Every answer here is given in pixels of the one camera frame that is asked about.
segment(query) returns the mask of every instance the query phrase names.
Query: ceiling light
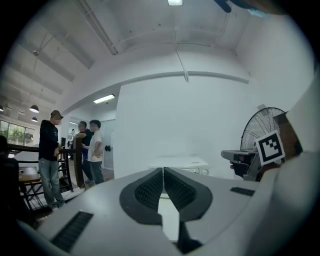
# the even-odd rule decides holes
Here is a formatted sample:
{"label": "ceiling light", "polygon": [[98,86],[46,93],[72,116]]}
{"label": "ceiling light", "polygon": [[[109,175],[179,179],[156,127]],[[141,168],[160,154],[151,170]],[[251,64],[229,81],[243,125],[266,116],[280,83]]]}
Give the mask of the ceiling light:
{"label": "ceiling light", "polygon": [[106,102],[106,101],[108,101],[108,100],[111,100],[111,99],[113,99],[113,98],[115,98],[115,97],[116,97],[116,96],[114,96],[113,94],[110,94],[110,95],[105,96],[105,97],[103,97],[103,98],[98,98],[98,99],[94,100],[93,102],[96,103],[96,104],[98,104],[98,103],[101,103],[101,102]]}
{"label": "ceiling light", "polygon": [[182,6],[184,4],[184,0],[168,0],[168,4],[170,6]]}
{"label": "ceiling light", "polygon": [[30,107],[30,111],[34,112],[34,113],[39,113],[39,108],[37,105],[32,105]]}

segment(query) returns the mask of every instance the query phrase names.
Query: wooden table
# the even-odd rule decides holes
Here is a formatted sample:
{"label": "wooden table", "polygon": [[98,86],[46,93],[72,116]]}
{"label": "wooden table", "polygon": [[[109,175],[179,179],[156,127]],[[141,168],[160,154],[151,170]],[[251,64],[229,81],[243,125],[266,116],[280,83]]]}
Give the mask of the wooden table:
{"label": "wooden table", "polygon": [[29,202],[29,197],[27,195],[26,185],[30,185],[31,188],[34,186],[33,183],[37,183],[40,181],[40,175],[37,171],[36,167],[19,167],[19,186],[21,192],[23,193],[26,203],[32,211],[32,207]]}

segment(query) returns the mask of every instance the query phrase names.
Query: white ceiling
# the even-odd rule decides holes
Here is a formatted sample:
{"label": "white ceiling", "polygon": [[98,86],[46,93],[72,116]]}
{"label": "white ceiling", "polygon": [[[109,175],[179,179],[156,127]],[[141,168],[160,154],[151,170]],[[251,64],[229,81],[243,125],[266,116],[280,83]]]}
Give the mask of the white ceiling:
{"label": "white ceiling", "polygon": [[[226,14],[213,0],[184,0],[183,6],[169,6],[167,0],[52,1],[12,46],[2,70],[0,104],[26,113],[37,104],[40,113],[32,115],[41,121],[74,78],[98,60],[167,43],[234,53],[248,18],[234,5]],[[29,113],[18,119],[31,122]]]}

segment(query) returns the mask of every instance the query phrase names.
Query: fan grille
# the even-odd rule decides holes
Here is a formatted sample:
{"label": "fan grille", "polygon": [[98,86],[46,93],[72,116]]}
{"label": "fan grille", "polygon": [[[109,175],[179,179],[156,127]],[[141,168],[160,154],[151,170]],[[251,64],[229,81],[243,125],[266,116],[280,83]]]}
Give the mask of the fan grille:
{"label": "fan grille", "polygon": [[266,107],[255,113],[243,131],[240,149],[252,150],[256,139],[275,130],[279,132],[274,117],[283,113],[283,110],[276,107]]}

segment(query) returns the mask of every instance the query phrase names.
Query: white device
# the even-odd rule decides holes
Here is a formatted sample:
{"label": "white device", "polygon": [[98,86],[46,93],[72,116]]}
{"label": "white device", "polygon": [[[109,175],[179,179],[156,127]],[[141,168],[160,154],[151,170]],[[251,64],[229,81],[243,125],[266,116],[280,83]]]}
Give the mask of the white device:
{"label": "white device", "polygon": [[209,175],[209,164],[196,156],[185,157],[159,157],[149,164],[149,168],[178,168],[200,175]]}

